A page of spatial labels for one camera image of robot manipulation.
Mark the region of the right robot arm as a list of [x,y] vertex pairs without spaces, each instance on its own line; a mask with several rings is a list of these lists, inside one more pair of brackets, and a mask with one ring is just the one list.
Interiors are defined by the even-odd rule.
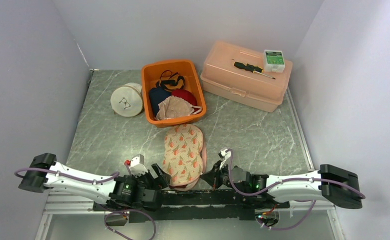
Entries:
[[365,199],[357,174],[330,164],[305,174],[279,176],[252,174],[237,166],[230,169],[218,161],[200,177],[215,189],[225,185],[245,198],[257,197],[266,208],[289,201],[320,200],[340,208],[360,209]]

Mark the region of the floral mesh laundry bag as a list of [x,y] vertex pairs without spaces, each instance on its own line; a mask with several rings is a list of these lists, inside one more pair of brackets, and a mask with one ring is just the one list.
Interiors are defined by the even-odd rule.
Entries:
[[206,171],[203,132],[193,124],[171,127],[164,138],[163,170],[171,176],[169,186],[177,191],[192,189]]

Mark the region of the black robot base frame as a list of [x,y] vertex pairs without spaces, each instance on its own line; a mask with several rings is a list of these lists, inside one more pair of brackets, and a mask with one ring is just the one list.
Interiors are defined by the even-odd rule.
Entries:
[[129,190],[111,194],[105,204],[93,204],[93,210],[121,211],[136,209],[157,221],[238,219],[253,221],[261,211],[286,209],[289,203],[278,203],[265,196],[243,196],[232,189],[225,190]]

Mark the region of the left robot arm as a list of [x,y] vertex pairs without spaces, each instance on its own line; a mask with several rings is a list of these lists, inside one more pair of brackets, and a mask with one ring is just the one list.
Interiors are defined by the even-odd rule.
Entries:
[[162,190],[171,176],[156,163],[148,169],[144,156],[138,154],[124,162],[128,173],[97,175],[73,169],[57,161],[56,155],[34,157],[31,165],[15,171],[21,178],[19,188],[29,192],[64,191],[93,200],[109,210],[145,209],[155,211],[163,204]]

